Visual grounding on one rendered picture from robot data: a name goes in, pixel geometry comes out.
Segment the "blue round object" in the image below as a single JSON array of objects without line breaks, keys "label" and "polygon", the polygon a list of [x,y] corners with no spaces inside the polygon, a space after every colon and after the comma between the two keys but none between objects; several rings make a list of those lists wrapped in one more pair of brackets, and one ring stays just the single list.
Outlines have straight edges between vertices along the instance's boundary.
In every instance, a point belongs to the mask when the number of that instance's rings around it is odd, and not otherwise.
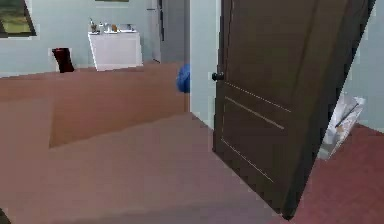
[{"label": "blue round object", "polygon": [[184,64],[178,71],[176,86],[180,92],[190,92],[190,65]]}]

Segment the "grey room door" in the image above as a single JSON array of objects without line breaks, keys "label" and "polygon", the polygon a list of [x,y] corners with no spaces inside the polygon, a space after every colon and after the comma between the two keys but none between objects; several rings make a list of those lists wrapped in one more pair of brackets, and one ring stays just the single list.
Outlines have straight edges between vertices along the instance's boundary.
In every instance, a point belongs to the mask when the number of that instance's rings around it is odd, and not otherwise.
[{"label": "grey room door", "polygon": [[161,62],[183,62],[189,0],[159,0]]}]

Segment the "dark brown room door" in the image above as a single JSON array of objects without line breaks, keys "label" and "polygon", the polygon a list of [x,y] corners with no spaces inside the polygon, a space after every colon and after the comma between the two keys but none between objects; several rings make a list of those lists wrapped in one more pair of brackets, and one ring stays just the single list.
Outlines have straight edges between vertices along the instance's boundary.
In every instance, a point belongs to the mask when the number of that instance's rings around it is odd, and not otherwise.
[{"label": "dark brown room door", "polygon": [[213,151],[295,216],[376,0],[221,0]]}]

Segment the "white cabinet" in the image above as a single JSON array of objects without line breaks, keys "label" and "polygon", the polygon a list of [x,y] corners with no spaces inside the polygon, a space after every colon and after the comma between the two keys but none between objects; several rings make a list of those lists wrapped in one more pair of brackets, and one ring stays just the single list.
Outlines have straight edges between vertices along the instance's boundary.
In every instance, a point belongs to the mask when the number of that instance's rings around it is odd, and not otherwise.
[{"label": "white cabinet", "polygon": [[97,71],[123,69],[143,65],[138,32],[88,34],[94,65]]}]

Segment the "dark red black bin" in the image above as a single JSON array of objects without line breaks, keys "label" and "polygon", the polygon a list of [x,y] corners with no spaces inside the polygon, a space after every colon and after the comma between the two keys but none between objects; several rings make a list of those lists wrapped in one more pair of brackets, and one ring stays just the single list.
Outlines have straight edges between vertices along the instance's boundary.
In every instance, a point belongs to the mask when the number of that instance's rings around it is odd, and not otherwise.
[{"label": "dark red black bin", "polygon": [[54,48],[52,53],[57,61],[60,73],[74,71],[70,57],[70,50],[68,48]]}]

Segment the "black framed landscape picture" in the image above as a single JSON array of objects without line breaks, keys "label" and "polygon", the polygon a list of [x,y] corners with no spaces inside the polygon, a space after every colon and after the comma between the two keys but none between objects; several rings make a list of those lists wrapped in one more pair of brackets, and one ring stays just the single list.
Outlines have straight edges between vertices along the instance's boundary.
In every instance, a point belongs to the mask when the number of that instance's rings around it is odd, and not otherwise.
[{"label": "black framed landscape picture", "polygon": [[35,35],[26,0],[0,0],[0,38]]}]

